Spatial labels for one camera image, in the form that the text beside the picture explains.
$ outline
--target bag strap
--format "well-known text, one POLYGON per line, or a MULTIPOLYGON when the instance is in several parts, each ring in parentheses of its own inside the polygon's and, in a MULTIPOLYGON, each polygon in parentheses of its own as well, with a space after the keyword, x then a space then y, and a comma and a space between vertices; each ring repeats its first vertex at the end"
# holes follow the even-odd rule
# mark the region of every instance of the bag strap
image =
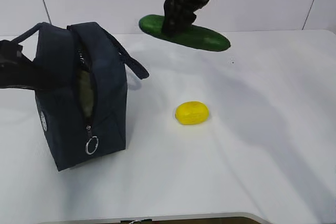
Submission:
POLYGON ((109 32, 102 28, 109 40, 117 47, 119 53, 124 57, 125 64, 135 73, 135 75, 140 79, 146 79, 149 77, 147 70, 135 59, 133 59, 125 48, 114 38, 109 32))
POLYGON ((16 37, 15 39, 12 39, 12 42, 17 43, 17 44, 21 43, 22 41, 26 40, 31 35, 33 35, 34 33, 36 33, 38 30, 40 30, 40 28, 41 28, 42 25, 43 25, 43 23, 36 24, 34 27, 32 27, 28 31, 24 32, 20 36, 16 37))

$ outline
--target lunch bag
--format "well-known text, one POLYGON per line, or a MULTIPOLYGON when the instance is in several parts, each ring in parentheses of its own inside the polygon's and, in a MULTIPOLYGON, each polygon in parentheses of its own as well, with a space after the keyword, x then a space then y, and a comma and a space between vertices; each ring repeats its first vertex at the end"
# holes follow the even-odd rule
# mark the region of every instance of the lunch bag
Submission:
POLYGON ((57 169, 124 150, 125 64, 140 79, 149 76, 146 69, 95 22, 67 29, 39 23, 10 43, 18 45, 37 31, 36 57, 31 64, 57 80, 48 88, 34 89, 57 169))

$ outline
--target zipper pull ring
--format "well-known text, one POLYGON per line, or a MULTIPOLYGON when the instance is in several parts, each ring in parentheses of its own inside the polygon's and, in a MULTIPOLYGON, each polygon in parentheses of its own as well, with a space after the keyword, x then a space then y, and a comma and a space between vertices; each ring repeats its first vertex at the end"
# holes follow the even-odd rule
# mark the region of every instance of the zipper pull ring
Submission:
POLYGON ((86 154, 88 155, 92 155, 93 153, 96 152, 97 148, 98 148, 98 144, 99 144, 99 140, 98 140, 98 137, 97 136, 92 136, 92 129, 91 129, 91 126, 90 125, 87 125, 86 126, 86 131, 88 132, 88 136, 89 136, 89 140, 86 142, 86 145, 85 145, 85 152, 86 154), (95 145, 95 148, 93 149, 93 151, 89 151, 89 145, 91 143, 91 141, 95 141, 96 142, 96 145, 95 145))

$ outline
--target green cucumber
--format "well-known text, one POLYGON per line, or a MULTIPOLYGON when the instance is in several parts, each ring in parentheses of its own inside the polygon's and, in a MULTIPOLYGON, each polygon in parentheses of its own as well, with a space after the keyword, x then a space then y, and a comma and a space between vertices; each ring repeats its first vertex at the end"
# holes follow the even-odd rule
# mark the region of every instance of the green cucumber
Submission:
POLYGON ((140 29, 155 38, 195 49, 221 52, 230 48, 230 41, 216 31, 192 25, 185 32, 168 37, 161 32, 163 16, 147 15, 139 21, 140 29))

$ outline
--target round logo patch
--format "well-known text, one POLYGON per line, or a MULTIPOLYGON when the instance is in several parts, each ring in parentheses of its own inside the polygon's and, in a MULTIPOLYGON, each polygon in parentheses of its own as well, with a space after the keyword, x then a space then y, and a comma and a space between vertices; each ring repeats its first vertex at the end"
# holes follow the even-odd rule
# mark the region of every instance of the round logo patch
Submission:
POLYGON ((42 128, 44 131, 47 131, 48 127, 47 127, 47 120, 46 117, 44 116, 43 112, 41 111, 40 114, 40 119, 41 119, 41 124, 42 124, 42 128))

